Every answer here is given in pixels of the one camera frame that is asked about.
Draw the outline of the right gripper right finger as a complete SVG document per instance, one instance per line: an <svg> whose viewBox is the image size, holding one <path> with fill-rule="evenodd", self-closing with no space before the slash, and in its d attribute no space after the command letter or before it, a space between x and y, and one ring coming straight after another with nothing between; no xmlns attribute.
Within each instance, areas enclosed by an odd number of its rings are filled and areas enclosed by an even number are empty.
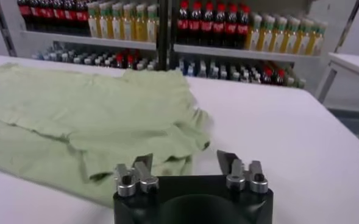
<svg viewBox="0 0 359 224"><path fill-rule="evenodd" d="M216 152L221 172L226 176L226 185L233 191L244 191L246 188L256 194L266 194L269 190L260 161L253 160L249 168L235 153L222 150Z"/></svg>

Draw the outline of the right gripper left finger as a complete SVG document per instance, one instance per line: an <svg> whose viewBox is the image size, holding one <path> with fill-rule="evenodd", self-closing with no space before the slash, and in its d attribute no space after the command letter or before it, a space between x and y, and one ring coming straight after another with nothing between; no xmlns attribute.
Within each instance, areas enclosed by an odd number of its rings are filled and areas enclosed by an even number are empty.
<svg viewBox="0 0 359 224"><path fill-rule="evenodd" d="M136 157L130 169L125 164L115 166L116 193L120 197L132 197L138 191L154 194L159 190L159 179L151 173L152 160L150 153Z"/></svg>

